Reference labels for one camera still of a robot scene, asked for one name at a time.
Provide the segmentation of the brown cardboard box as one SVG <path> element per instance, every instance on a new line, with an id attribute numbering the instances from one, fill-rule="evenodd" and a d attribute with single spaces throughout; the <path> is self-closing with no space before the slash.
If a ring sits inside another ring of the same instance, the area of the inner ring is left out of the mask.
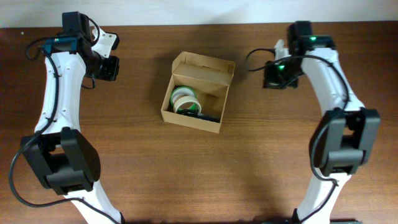
<path id="1" fill-rule="evenodd" d="M 162 118 L 167 123 L 219 133 L 235 63 L 215 57 L 181 52 L 172 63 L 172 73 L 161 107 Z M 201 113 L 216 118 L 211 122 L 174 113 L 170 96 L 180 86 L 192 88 L 201 104 Z"/>

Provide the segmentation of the beige masking tape roll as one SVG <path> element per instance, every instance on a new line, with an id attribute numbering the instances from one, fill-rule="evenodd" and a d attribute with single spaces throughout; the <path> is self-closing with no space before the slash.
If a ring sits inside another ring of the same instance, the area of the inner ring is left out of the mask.
<path id="1" fill-rule="evenodd" d="M 182 109 L 184 105 L 195 105 L 194 109 L 191 108 L 192 111 L 196 111 L 201 113 L 201 104 L 194 96 L 182 96 L 174 103 L 174 113 L 177 113 L 179 109 Z"/>

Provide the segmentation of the black permanent marker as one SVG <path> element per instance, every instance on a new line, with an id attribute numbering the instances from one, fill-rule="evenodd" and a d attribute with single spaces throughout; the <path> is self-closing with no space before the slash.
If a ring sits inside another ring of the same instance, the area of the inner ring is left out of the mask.
<path id="1" fill-rule="evenodd" d="M 210 116 L 210 115 L 207 115 L 207 114 L 200 113 L 197 110 L 184 109 L 184 110 L 178 111 L 177 113 L 181 114 L 181 115 L 184 115 L 184 116 L 189 116 L 189 117 L 192 117 L 192 118 L 203 119 L 203 120 L 206 120 L 206 121 L 211 121 L 211 122 L 216 122 L 216 123 L 219 123 L 220 120 L 221 120 L 220 118 L 216 118 L 216 117 L 213 117 L 213 116 Z"/>

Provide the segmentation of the green tape roll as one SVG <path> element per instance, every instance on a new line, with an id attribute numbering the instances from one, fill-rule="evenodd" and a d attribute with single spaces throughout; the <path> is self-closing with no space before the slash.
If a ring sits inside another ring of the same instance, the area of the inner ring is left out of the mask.
<path id="1" fill-rule="evenodd" d="M 180 87 L 174 89 L 170 96 L 170 103 L 173 107 L 173 110 L 174 110 L 174 103 L 182 96 L 194 96 L 198 100 L 197 94 L 195 93 L 195 91 L 192 88 L 187 87 L 187 86 L 180 86 Z M 184 105 L 184 106 L 182 106 L 182 109 L 179 109 L 179 111 L 184 110 L 184 109 L 191 110 L 191 108 L 194 109 L 194 107 L 195 107 L 195 105 L 193 105 L 193 106 Z"/>

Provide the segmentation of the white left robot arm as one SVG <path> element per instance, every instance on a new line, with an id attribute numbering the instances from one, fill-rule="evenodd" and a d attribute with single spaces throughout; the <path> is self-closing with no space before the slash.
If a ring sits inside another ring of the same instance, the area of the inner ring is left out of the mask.
<path id="1" fill-rule="evenodd" d="M 119 37 L 107 33 L 87 15 L 62 14 L 62 32 L 44 37 L 39 52 L 45 57 L 44 102 L 34 134 L 21 139 L 23 155 L 43 188 L 72 202 L 87 223 L 124 223 L 100 183 L 96 149 L 80 130 L 83 79 L 114 81 L 119 72 Z"/>

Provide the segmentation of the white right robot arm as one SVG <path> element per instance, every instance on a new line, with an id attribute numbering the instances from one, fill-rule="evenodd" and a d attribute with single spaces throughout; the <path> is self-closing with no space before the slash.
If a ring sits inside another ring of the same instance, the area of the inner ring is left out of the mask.
<path id="1" fill-rule="evenodd" d="M 292 223 L 329 223 L 347 181 L 369 160 L 381 123 L 377 110 L 367 109 L 351 89 L 329 35 L 314 35 L 309 21 L 289 25 L 264 71 L 264 88 L 297 88 L 306 75 L 318 99 L 322 119 L 310 139 L 312 178 Z"/>

